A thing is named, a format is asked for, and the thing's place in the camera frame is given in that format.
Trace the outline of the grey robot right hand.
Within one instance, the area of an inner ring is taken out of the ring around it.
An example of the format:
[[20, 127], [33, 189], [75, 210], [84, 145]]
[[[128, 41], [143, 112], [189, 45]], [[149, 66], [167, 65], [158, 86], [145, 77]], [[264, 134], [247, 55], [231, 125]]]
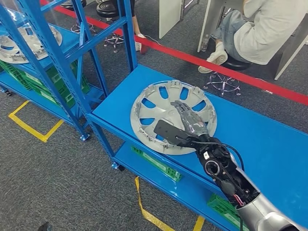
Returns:
[[205, 122], [200, 116], [193, 111], [187, 104], [176, 100], [171, 102], [171, 105], [176, 108], [180, 114], [185, 131], [196, 136], [209, 134]]

